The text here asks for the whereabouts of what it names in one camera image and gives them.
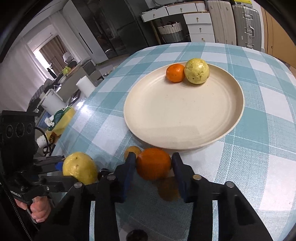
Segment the person's left hand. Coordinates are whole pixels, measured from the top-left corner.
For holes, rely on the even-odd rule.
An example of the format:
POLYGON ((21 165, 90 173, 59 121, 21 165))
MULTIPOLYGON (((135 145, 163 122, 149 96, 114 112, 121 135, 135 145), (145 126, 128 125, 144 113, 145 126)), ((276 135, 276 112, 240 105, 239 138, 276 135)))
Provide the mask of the person's left hand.
POLYGON ((44 222, 50 212, 51 204, 46 196, 38 196, 33 199, 32 204, 30 205, 31 217, 37 223, 44 222))

